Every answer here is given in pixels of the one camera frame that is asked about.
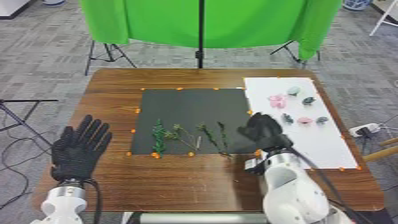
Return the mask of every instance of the orange marker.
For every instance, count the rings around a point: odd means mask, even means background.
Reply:
[[[256,150],[255,155],[256,157],[262,157],[262,149]]]

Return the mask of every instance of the black glove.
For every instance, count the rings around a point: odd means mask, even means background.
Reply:
[[[52,146],[52,177],[57,181],[91,179],[96,162],[107,150],[112,133],[109,124],[102,120],[93,121],[88,115],[77,131],[68,126],[61,139]]]
[[[283,134],[283,127],[267,114],[255,114],[246,127],[239,128],[239,133],[256,142],[258,148],[265,151],[294,146],[294,142]]]

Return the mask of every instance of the gray carpet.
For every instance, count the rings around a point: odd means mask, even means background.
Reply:
[[[310,61],[347,127],[384,121],[398,113],[398,28],[384,25],[375,37],[368,36],[381,14],[372,8],[365,12],[342,9],[331,34],[322,46],[322,62]],[[84,77],[86,58],[91,37],[84,23],[79,0],[68,0],[63,7],[48,8],[38,1],[13,21],[0,21],[0,98],[59,99],[47,103],[32,115],[31,124],[48,139],[56,139],[68,124],[91,77]],[[196,49],[132,41],[123,46],[141,68],[194,68]],[[207,50],[208,68],[294,68],[288,53],[269,55],[276,47]],[[107,64],[95,62],[91,71],[100,67],[128,67],[125,60]],[[18,114],[27,105],[11,105]],[[398,119],[390,123],[398,127]],[[24,128],[11,131],[16,137],[32,136]],[[377,141],[388,139],[386,131]],[[0,151],[13,138],[0,133]],[[365,154],[381,150],[368,144]],[[41,153],[32,141],[15,145],[8,153],[13,164]],[[38,184],[48,156],[27,162],[18,170],[31,179],[31,191]],[[368,163],[372,172],[386,190],[386,207],[398,223],[398,155]],[[0,172],[0,204],[18,194],[24,187],[22,177],[9,171]],[[43,214],[32,209],[31,196],[0,210],[0,223],[31,223]],[[121,214],[105,213],[104,223],[118,223]]]

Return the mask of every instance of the wooden table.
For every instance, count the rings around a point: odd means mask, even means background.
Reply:
[[[347,144],[363,170],[326,170],[343,199],[356,210],[384,208],[384,194],[361,158],[338,112],[315,74],[306,70],[215,70],[215,69],[102,69],[93,77],[77,107],[72,125],[86,114],[111,123],[114,140],[102,157],[95,178],[102,184],[105,211],[262,211],[260,179],[244,172],[244,161],[253,155],[235,156],[233,162],[219,155],[194,158],[168,155],[157,160],[150,155],[127,152],[132,144],[141,106],[143,88],[235,88],[244,77],[311,77]],[[310,175],[327,195],[331,191],[313,171]],[[45,171],[34,193],[40,207],[56,181]],[[95,210],[95,190],[89,190],[89,210]]]

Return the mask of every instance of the pink object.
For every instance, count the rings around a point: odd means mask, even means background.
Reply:
[[[308,118],[308,117],[301,117],[299,120],[297,120],[297,122],[299,122],[301,124],[311,124],[311,123],[313,123],[313,119]]]
[[[271,96],[269,100],[271,100],[271,106],[274,108],[283,109],[287,107],[287,96],[283,94]]]

